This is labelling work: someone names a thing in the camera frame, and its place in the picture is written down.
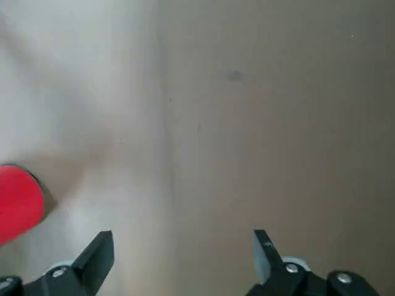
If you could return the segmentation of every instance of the silver screw head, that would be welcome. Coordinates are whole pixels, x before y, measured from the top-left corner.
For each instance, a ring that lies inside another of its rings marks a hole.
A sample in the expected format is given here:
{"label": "silver screw head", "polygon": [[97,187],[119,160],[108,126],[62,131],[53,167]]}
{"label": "silver screw head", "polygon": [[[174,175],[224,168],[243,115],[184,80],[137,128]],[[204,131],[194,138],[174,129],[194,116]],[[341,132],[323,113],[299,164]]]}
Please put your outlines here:
{"label": "silver screw head", "polygon": [[62,276],[65,272],[66,272],[66,267],[61,267],[52,273],[52,277],[58,278],[59,276]]}
{"label": "silver screw head", "polygon": [[351,277],[346,273],[339,273],[338,280],[341,281],[343,284],[349,284],[352,282]]}
{"label": "silver screw head", "polygon": [[297,267],[296,264],[289,263],[285,266],[285,269],[289,273],[297,273],[299,271],[299,268]]}
{"label": "silver screw head", "polygon": [[0,290],[11,285],[12,278],[9,277],[5,281],[0,282]]}

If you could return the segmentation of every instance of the white surface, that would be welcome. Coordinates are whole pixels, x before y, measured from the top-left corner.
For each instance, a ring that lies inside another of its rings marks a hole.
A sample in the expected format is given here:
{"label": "white surface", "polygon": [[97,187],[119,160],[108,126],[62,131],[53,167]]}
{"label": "white surface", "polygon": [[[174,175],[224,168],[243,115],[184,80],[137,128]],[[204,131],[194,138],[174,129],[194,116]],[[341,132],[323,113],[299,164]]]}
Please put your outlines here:
{"label": "white surface", "polygon": [[0,161],[59,204],[0,272],[29,281],[112,229],[101,295],[239,296],[265,228],[393,295],[392,5],[2,1]]}

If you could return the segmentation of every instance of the dark spot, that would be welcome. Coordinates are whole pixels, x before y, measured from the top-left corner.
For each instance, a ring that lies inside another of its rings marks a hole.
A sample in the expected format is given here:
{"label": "dark spot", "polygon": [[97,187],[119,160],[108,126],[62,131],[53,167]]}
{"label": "dark spot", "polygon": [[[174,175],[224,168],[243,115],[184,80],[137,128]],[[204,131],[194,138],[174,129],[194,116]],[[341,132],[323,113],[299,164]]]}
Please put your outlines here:
{"label": "dark spot", "polygon": [[231,81],[238,81],[243,79],[243,73],[239,70],[229,70],[227,72],[227,79]]}
{"label": "dark spot", "polygon": [[174,119],[173,123],[178,123],[181,121],[181,119],[183,119],[183,115],[179,114],[178,118]]}

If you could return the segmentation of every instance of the red cylinder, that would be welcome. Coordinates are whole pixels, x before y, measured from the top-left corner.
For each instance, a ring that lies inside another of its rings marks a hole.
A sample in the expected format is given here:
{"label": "red cylinder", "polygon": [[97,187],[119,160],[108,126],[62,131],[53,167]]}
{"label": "red cylinder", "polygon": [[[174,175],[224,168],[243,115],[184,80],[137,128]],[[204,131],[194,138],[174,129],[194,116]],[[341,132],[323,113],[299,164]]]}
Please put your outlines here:
{"label": "red cylinder", "polygon": [[0,166],[0,244],[36,226],[44,215],[44,194],[27,171]]}

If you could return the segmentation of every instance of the black plastic part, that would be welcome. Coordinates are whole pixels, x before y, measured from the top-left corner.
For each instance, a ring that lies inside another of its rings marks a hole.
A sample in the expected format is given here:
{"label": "black plastic part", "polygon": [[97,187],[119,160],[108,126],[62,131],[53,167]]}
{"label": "black plastic part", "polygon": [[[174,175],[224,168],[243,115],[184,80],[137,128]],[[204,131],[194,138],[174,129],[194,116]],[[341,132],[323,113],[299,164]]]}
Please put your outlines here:
{"label": "black plastic part", "polygon": [[[247,296],[378,296],[362,276],[349,271],[333,271],[327,280],[296,264],[297,272],[289,272],[263,230],[255,231],[254,262],[264,282],[255,285]],[[350,276],[351,282],[341,282],[340,273]]]}
{"label": "black plastic part", "polygon": [[114,264],[111,231],[100,232],[72,266],[58,266],[22,285],[17,276],[0,277],[0,296],[93,296]]}
{"label": "black plastic part", "polygon": [[111,231],[100,232],[73,262],[72,267],[90,294],[100,289],[114,264],[114,242]]}
{"label": "black plastic part", "polygon": [[[352,281],[349,284],[342,283],[337,278],[340,273],[347,274]],[[378,296],[366,279],[350,271],[333,271],[329,274],[326,282],[328,283],[329,296]]]}

